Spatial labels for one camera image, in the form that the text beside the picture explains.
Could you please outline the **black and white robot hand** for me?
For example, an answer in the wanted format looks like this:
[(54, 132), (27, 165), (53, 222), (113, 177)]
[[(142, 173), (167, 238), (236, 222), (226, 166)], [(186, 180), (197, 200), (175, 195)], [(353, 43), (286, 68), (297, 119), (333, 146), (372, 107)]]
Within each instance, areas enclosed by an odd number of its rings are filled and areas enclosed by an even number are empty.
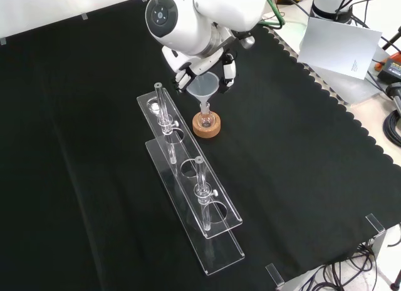
[(175, 73), (174, 86), (180, 93), (186, 92), (188, 85), (196, 77), (205, 74), (218, 63), (221, 63), (223, 68), (223, 76), (219, 80), (222, 89), (221, 93), (225, 93), (234, 84), (236, 62), (235, 57), (228, 49), (220, 48), (208, 57), (199, 57), (188, 56), (163, 46), (162, 54), (171, 70)]

